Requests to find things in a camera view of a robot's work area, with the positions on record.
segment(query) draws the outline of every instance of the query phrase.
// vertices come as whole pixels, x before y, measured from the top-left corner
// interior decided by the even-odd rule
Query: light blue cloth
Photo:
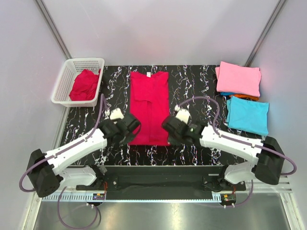
[[[252,102],[237,97],[226,101],[229,128],[235,128],[261,136],[268,135],[267,113],[269,103]]]
[[[220,93],[222,96],[229,96],[229,95],[234,95],[234,92],[221,92]]]

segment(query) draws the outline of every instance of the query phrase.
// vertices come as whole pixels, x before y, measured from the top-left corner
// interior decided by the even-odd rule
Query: white wall
[[[262,72],[261,98],[270,102],[269,135],[298,166],[289,176],[307,226],[307,1],[290,0],[265,40],[253,66]],[[291,170],[290,164],[284,171]]]
[[[244,65],[278,0],[44,0],[73,57]]]
[[[51,148],[63,108],[50,95],[65,60],[33,0],[0,1],[0,29],[0,222],[17,230],[29,198],[18,181],[31,152]]]

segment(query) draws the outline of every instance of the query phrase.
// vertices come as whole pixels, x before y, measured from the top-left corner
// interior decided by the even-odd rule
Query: folded pink towel
[[[260,97],[259,84],[261,73],[259,68],[241,67],[221,62],[215,68],[218,92],[235,92]]]

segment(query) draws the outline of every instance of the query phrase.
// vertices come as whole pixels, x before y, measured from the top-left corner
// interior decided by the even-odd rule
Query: black marble table
[[[170,114],[174,114],[176,104],[193,96],[210,96],[220,105],[221,111],[217,127],[237,135],[259,138],[259,136],[226,126],[226,98],[216,91],[217,79],[213,65],[203,66],[105,66],[101,91],[106,97],[110,110],[120,108],[123,113],[130,107],[130,73],[138,71],[152,74],[158,71],[169,73]],[[61,145],[88,132],[98,117],[99,103],[95,108],[71,108],[66,121]],[[191,121],[201,120],[211,124],[216,106],[207,101],[192,101],[187,106]],[[244,160],[217,149],[195,146],[123,146],[106,147],[75,162],[76,165],[224,165],[241,163]]]

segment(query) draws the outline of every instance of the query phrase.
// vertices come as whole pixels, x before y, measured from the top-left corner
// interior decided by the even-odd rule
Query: white plastic basket
[[[105,61],[102,58],[73,58],[64,62],[64,65],[59,74],[56,86],[52,94],[52,102],[62,104],[66,107],[94,107],[97,105],[102,73],[104,70]],[[94,99],[90,101],[71,101],[69,94],[76,77],[84,70],[90,70],[94,74],[98,74],[99,80]]]

